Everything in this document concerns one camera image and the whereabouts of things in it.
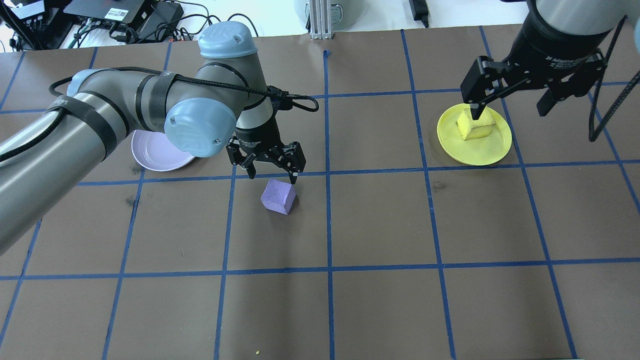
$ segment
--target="black electronic device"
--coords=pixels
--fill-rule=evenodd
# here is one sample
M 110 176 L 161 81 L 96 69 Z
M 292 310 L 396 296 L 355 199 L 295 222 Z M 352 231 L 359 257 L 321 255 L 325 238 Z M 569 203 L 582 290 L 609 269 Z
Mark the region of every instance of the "black electronic device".
M 165 24 L 173 24 L 173 27 L 177 26 L 183 15 L 184 10 L 178 3 L 164 1 L 156 3 L 154 11 L 147 17 L 147 20 L 138 31 L 140 42 L 162 42 L 172 34 L 172 31 L 167 27 L 159 31 L 158 29 Z
M 109 29 L 114 24 L 117 30 L 137 29 L 151 14 L 153 0 L 72 0 L 65 13 L 75 15 L 77 22 L 86 19 L 101 20 L 101 28 Z

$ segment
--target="white floor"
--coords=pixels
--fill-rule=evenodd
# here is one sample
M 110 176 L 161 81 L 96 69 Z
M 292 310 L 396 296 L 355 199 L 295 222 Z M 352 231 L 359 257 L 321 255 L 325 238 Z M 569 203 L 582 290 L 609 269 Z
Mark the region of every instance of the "white floor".
M 342 0 L 346 3 L 354 0 Z M 360 0 L 364 2 L 364 10 L 357 15 L 353 26 L 343 31 L 374 31 L 393 29 L 421 28 L 422 23 L 413 21 L 408 0 Z M 190 0 L 193 3 L 208 7 L 212 15 L 226 20 L 233 13 L 244 13 L 251 18 L 260 36 L 299 35 L 306 33 L 303 21 L 296 14 L 296 6 L 306 3 L 306 0 Z M 503 3 L 500 0 L 427 0 L 432 28 L 446 28 L 451 26 L 474 26 L 496 24 L 520 24 L 527 15 L 525 3 Z M 182 5 L 185 15 L 203 13 L 204 9 L 195 5 Z M 242 17 L 234 20 L 246 22 Z M 203 19 L 194 17 L 183 20 L 180 26 L 195 32 L 203 24 Z M 72 28 L 70 35 L 62 47 L 68 47 L 73 39 L 72 34 L 77 26 Z M 0 26 L 0 40 L 6 51 L 11 51 L 9 38 L 13 31 Z M 83 42 L 82 47 L 122 45 L 108 37 L 106 30 L 92 31 Z

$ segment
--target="cable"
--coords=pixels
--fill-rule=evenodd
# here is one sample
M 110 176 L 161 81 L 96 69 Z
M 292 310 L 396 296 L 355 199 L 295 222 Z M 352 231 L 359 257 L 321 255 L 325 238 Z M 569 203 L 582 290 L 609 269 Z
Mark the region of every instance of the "cable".
M 209 8 L 204 6 L 203 4 L 188 3 L 187 1 L 179 1 L 179 0 L 159 0 L 159 1 L 164 1 L 166 3 L 179 3 L 179 4 L 188 4 L 188 5 L 197 5 L 197 6 L 200 6 L 200 7 L 204 8 L 204 10 L 207 12 L 207 18 L 209 18 L 211 16 L 209 14 Z
M 138 72 L 144 72 L 144 73 L 152 74 L 152 75 L 160 75 L 162 73 L 161 71 L 158 71 L 158 70 L 146 69 L 146 68 L 143 68 L 143 67 L 115 67 L 113 69 L 114 70 L 118 70 L 118 71 L 138 71 Z M 51 84 L 51 86 L 49 87 L 49 92 L 54 96 L 62 95 L 62 93 L 56 91 L 56 88 L 58 86 L 62 85 L 62 84 L 68 83 L 69 81 L 72 80 L 72 78 L 73 77 L 64 78 L 62 80 L 58 80 L 55 83 Z M 187 83 L 192 83 L 192 84 L 197 84 L 197 85 L 214 86 L 214 87 L 217 87 L 217 88 L 226 88 L 226 89 L 230 89 L 230 90 L 236 90 L 236 91 L 241 91 L 241 92 L 248 92 L 248 93 L 251 93 L 251 94 L 262 95 L 262 96 L 269 97 L 270 99 L 278 99 L 278 100 L 290 102 L 292 106 L 295 106 L 295 107 L 297 107 L 299 109 L 302 109 L 302 110 L 305 110 L 305 111 L 315 112 L 315 111 L 318 111 L 318 109 L 320 108 L 319 105 L 318 105 L 318 101 L 315 100 L 313 97 L 307 96 L 307 95 L 290 94 L 289 92 L 283 92 L 283 95 L 277 95 L 277 94 L 272 94 L 272 93 L 264 91 L 264 90 L 248 88 L 246 86 L 240 86 L 240 85 L 228 84 L 228 83 L 220 83 L 218 81 L 209 81 L 209 80 L 203 80 L 203 79 L 189 78 L 187 76 L 183 76 L 183 75 L 180 75 L 180 74 L 177 74 L 175 79 L 177 81 L 185 81 Z M 301 105 L 301 104 L 299 104 L 297 102 L 294 102 L 293 100 L 309 100 L 312 103 L 314 103 L 314 107 L 313 108 L 309 108 L 308 106 Z
M 245 14 L 243 14 L 243 13 L 235 13 L 235 14 L 231 15 L 231 16 L 227 19 L 227 21 L 231 20 L 234 16 L 242 16 L 242 17 L 244 17 L 245 19 L 249 20 L 249 23 L 251 24 L 251 26 L 253 26 L 253 30 L 255 31 L 255 37 L 257 37 L 257 38 L 259 38 L 259 37 L 260 37 L 260 35 L 258 35 L 258 31 L 255 29 L 255 25 L 253 25 L 253 21 L 251 21 L 251 19 L 249 19 L 249 16 L 247 16 L 247 15 L 245 15 Z
M 208 22 L 208 21 L 209 21 L 209 18 L 208 18 L 208 17 L 206 17 L 205 15 L 199 14 L 199 13 L 194 13 L 194 14 L 187 15 L 187 16 L 185 16 L 185 17 L 181 17 L 181 18 L 176 19 L 176 20 L 173 20 L 173 21 L 169 21 L 169 22 L 167 22 L 167 23 L 160 23 L 160 24 L 158 24 L 158 27 L 156 28 L 156 30 L 155 30 L 154 32 L 150 33 L 149 35 L 145 36 L 144 38 L 140 38 L 138 41 L 134 42 L 133 44 L 140 44 L 142 41 L 144 41 L 144 40 L 146 40 L 146 39 L 150 38 L 151 36 L 154 36 L 154 37 L 155 37 L 155 39 L 156 39 L 156 41 L 159 41 L 159 40 L 157 39 L 157 36 L 158 36 L 158 33 L 159 33 L 160 31 L 165 30 L 165 29 L 170 29 L 172 26 L 173 26 L 173 27 L 175 27 L 175 25 L 174 25 L 174 24 L 177 24 L 178 22 L 180 22 L 180 21 L 182 21 L 182 20 L 184 20 L 184 19 L 188 19 L 188 18 L 190 18 L 190 17 L 204 17 L 204 18 L 206 18 L 206 19 L 207 19 L 207 22 L 205 22 L 204 24 L 202 24 L 202 26 L 200 27 L 200 29 L 199 29 L 198 31 L 196 31 L 195 33 L 189 33 L 190 35 L 197 35 L 197 34 L 201 33 L 201 32 L 202 32 L 202 30 L 204 30 L 205 26 L 209 23 L 209 22 Z
M 16 147 L 15 149 L 9 150 L 4 154 L 0 154 L 0 163 L 14 156 L 22 154 L 23 152 L 29 150 L 30 148 L 38 145 L 38 143 L 40 143 L 47 136 L 49 136 L 49 134 L 51 134 L 56 129 L 56 127 L 60 125 L 64 117 L 65 117 L 65 112 L 62 109 L 59 109 L 58 115 L 53 120 L 53 122 L 44 131 L 38 134 L 38 136 L 34 137 L 31 141 Z
M 14 14 L 4 1 L 0 1 L 0 18 L 4 19 L 17 34 L 30 46 L 32 50 L 43 50 L 40 40 L 33 32 Z
M 605 56 L 605 61 L 607 63 L 609 62 L 609 58 L 611 58 L 611 53 L 613 53 L 613 48 L 615 47 L 616 42 L 618 41 L 618 36 L 620 35 L 620 31 L 622 31 L 622 26 L 624 25 L 626 18 L 627 17 L 625 16 L 619 21 L 618 27 L 616 27 L 616 31 L 613 33 L 613 37 L 611 38 L 611 43 L 609 44 L 609 48 L 607 49 L 607 54 Z M 594 118 L 595 118 L 595 113 L 598 105 L 598 97 L 600 96 L 600 88 L 602 87 L 602 81 L 604 80 L 604 74 L 605 72 L 603 71 L 600 77 L 598 78 L 598 81 L 596 82 L 596 88 L 593 92 L 593 101 L 591 102 L 591 111 L 589 112 L 589 141 L 590 142 L 596 141 L 596 139 L 598 138 L 602 130 L 604 130 L 604 127 L 607 125 L 609 120 L 611 120 L 611 117 L 613 116 L 613 114 L 620 107 L 622 102 L 627 98 L 627 95 L 631 92 L 631 90 L 636 86 L 636 84 L 638 84 L 638 81 L 640 79 L 640 71 L 639 71 L 629 81 L 629 83 L 622 90 L 618 98 L 613 102 L 613 104 L 609 108 L 609 111 L 607 111 L 605 116 L 602 118 L 602 120 L 598 124 L 598 127 L 594 129 L 593 128 Z

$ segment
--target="sticker label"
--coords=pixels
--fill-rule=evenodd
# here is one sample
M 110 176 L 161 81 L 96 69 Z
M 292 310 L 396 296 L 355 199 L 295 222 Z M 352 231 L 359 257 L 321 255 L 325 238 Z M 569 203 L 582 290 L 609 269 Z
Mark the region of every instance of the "sticker label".
M 104 16 L 104 18 L 109 20 L 122 21 L 128 13 L 128 10 L 111 8 L 107 15 Z

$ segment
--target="brown table surface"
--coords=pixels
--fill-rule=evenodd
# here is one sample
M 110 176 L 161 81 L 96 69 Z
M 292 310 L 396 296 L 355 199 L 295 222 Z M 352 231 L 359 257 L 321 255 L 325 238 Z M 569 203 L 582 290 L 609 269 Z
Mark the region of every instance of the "brown table surface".
M 494 166 L 438 143 L 519 27 L 256 38 L 268 83 L 321 105 L 279 116 L 308 161 L 291 214 L 260 203 L 275 167 L 143 171 L 127 139 L 0 258 L 0 359 L 639 359 L 640 92 L 595 143 L 588 97 L 541 118 L 542 91 L 492 104 L 515 139 Z M 640 66 L 631 30 L 601 112 Z M 196 42 L 0 54 L 0 141 L 79 70 L 201 62 Z

